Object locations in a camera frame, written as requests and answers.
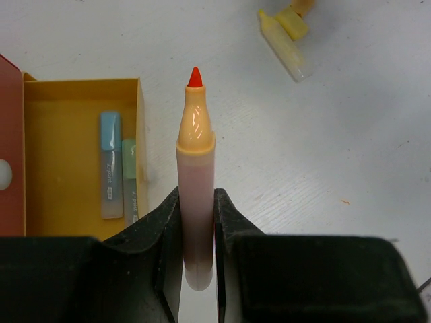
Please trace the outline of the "blue highlighter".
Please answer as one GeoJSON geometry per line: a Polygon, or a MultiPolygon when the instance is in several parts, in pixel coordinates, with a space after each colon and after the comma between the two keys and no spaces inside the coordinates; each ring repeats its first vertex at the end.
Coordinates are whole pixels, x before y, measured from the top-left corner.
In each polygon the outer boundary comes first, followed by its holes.
{"type": "Polygon", "coordinates": [[[123,216],[121,115],[115,111],[100,114],[100,197],[103,219],[123,216]]]}

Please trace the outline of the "yellow drawer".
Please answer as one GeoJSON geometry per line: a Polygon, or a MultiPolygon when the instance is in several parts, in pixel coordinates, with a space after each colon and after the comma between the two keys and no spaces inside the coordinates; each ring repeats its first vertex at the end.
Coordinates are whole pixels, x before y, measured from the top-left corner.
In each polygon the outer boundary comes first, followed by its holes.
{"type": "Polygon", "coordinates": [[[100,114],[121,115],[123,139],[136,139],[141,213],[148,210],[145,108],[138,78],[41,81],[24,74],[26,233],[94,236],[126,227],[101,207],[100,114]]]}

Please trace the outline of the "orange red drawer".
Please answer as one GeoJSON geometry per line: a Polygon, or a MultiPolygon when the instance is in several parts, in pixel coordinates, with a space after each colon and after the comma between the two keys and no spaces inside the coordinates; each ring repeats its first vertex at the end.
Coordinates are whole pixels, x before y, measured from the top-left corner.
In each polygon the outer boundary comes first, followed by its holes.
{"type": "Polygon", "coordinates": [[[1,235],[26,232],[24,84],[21,71],[1,57],[1,235]]]}

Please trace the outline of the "green highlighter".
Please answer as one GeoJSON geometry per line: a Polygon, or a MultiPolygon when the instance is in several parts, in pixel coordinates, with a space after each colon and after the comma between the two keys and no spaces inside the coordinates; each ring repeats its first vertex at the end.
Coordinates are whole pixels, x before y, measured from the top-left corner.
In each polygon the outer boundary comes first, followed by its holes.
{"type": "Polygon", "coordinates": [[[135,139],[122,141],[122,162],[124,217],[125,225],[129,227],[139,219],[135,139]]]}

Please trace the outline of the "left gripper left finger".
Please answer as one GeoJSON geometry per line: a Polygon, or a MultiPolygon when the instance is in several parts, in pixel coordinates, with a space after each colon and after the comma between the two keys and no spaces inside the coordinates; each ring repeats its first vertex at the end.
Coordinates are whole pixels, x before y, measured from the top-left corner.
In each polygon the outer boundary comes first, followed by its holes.
{"type": "Polygon", "coordinates": [[[2,322],[176,322],[178,191],[120,233],[1,238],[2,322]]]}

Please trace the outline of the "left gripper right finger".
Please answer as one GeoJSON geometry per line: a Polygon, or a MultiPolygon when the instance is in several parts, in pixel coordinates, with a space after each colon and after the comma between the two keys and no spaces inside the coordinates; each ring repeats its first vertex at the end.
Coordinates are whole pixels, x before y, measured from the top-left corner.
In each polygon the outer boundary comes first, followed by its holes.
{"type": "Polygon", "coordinates": [[[388,240],[265,234],[214,193],[220,322],[427,322],[388,240]]]}

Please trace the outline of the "pale yellow highlighter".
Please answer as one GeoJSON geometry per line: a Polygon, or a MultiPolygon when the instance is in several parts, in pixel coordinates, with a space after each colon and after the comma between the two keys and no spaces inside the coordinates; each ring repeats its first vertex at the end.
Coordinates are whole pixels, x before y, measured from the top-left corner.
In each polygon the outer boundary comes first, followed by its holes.
{"type": "Polygon", "coordinates": [[[292,79],[299,83],[311,75],[312,69],[281,24],[263,10],[258,11],[261,33],[292,79]]]}

